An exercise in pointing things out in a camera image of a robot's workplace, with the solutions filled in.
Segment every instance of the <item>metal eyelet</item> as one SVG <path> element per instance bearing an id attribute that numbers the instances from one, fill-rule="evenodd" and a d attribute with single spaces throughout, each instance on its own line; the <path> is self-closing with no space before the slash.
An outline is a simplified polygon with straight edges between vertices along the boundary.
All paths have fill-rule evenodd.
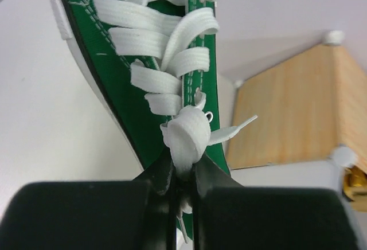
<path id="1" fill-rule="evenodd" d="M 205 113 L 205 116 L 206 116 L 206 118 L 208 118 L 208 122 L 209 122 L 209 123 L 210 123 L 211 121 L 213 121 L 214 115 L 213 115 L 213 113 L 212 113 L 211 111 L 207 111 L 207 112 Z"/>

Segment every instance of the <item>white plastic knob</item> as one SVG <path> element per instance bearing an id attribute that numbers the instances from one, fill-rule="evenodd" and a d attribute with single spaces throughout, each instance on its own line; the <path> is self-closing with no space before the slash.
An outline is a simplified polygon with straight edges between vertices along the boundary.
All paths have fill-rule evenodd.
<path id="1" fill-rule="evenodd" d="M 237 80 L 233 84 L 235 85 L 235 88 L 240 88 L 242 87 L 244 82 L 245 82 L 244 80 Z"/>
<path id="2" fill-rule="evenodd" d="M 331 159 L 340 167 L 352 168 L 357 163 L 357 154 L 351 148 L 341 146 L 333 150 Z"/>
<path id="3" fill-rule="evenodd" d="M 341 45 L 345 38 L 345 34 L 341 30 L 333 30 L 328 32 L 323 39 L 324 45 Z"/>

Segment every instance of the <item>white shoelace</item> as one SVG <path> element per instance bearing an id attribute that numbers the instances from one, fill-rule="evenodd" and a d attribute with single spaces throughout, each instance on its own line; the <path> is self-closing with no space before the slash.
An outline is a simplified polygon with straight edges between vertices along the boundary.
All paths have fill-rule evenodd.
<path id="1" fill-rule="evenodd" d="M 205 93 L 197 91 L 195 106 L 183 107 L 181 77 L 191 71 L 209 70 L 209 49 L 188 49 L 188 46 L 199 35 L 217 33 L 219 25 L 211 8 L 177 17 L 146 6 L 155 0 L 93 1 L 101 21 L 117 26 L 109 33 L 118 55 L 156 58 L 156 69 L 146 68 L 138 60 L 130 65 L 131 84 L 148 92 L 145 98 L 152 113 L 172 116 L 161 125 L 161 130 L 178 176 L 184 177 L 190 172 L 207 146 L 232 138 L 257 118 L 255 115 L 237 127 L 211 132 L 208 118 L 202 111 Z M 175 5 L 185 4 L 185 0 L 168 1 Z"/>

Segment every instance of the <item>canvas shoe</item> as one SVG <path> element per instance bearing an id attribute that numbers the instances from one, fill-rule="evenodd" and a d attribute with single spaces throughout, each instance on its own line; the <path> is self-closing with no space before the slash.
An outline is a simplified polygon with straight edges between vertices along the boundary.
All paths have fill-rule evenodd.
<path id="1" fill-rule="evenodd" d="M 183 179 L 204 151 L 229 174 L 221 142 L 253 119 L 219 129 L 216 0 L 50 1 L 62 38 L 144 169 L 167 146 Z"/>

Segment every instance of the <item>white stitching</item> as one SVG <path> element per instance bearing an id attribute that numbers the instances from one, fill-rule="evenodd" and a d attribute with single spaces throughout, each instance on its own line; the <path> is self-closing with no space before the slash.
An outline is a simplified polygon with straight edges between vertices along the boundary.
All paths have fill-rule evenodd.
<path id="1" fill-rule="evenodd" d="M 82 3 L 82 2 L 68 2 L 69 4 L 71 4 L 71 5 L 80 5 L 80 6 L 85 6 L 85 4 L 84 3 Z"/>
<path id="2" fill-rule="evenodd" d="M 202 39 L 202 41 L 201 41 L 201 46 L 202 47 L 205 46 L 204 43 L 205 43 L 205 36 L 204 36 L 204 39 Z M 202 91 L 202 81 L 203 81 L 204 71 L 200 70 L 199 72 L 200 72 L 200 91 Z"/>
<path id="3" fill-rule="evenodd" d="M 147 58 L 146 58 L 146 56 L 142 56 L 142 58 L 145 60 L 145 63 L 149 66 L 149 68 L 152 68 L 151 67 L 151 64 L 150 64 L 150 60 L 148 60 Z"/>
<path id="4" fill-rule="evenodd" d="M 196 5 L 196 0 L 192 0 L 192 4 L 193 4 L 193 10 L 197 9 L 197 5 Z M 191 42 L 190 46 L 192 48 L 196 47 L 196 38 Z M 194 72 L 191 71 L 189 73 L 189 80 L 188 80 L 188 92 L 189 92 L 189 103 L 192 104 L 193 102 L 193 77 L 194 77 Z"/>
<path id="5" fill-rule="evenodd" d="M 111 39 L 110 39 L 110 35 L 108 34 L 108 32 L 103 28 L 103 26 L 101 25 L 101 23 L 98 21 L 98 17 L 95 15 L 93 8 L 91 8 L 90 4 L 89 4 L 89 0 L 84 0 L 81 1 L 82 4 L 77 4 L 77 5 L 82 5 L 84 7 L 85 12 L 87 12 L 87 14 L 89 15 L 90 19 L 92 20 L 92 22 L 95 24 L 95 26 L 98 28 L 98 30 L 100 31 L 100 33 L 102 34 L 102 36 L 104 37 L 104 39 L 110 44 L 111 48 L 115 50 L 115 46 L 113 45 Z M 125 67 L 129 68 L 129 63 L 126 60 L 125 57 L 123 56 L 119 56 L 120 60 L 124 63 Z"/>

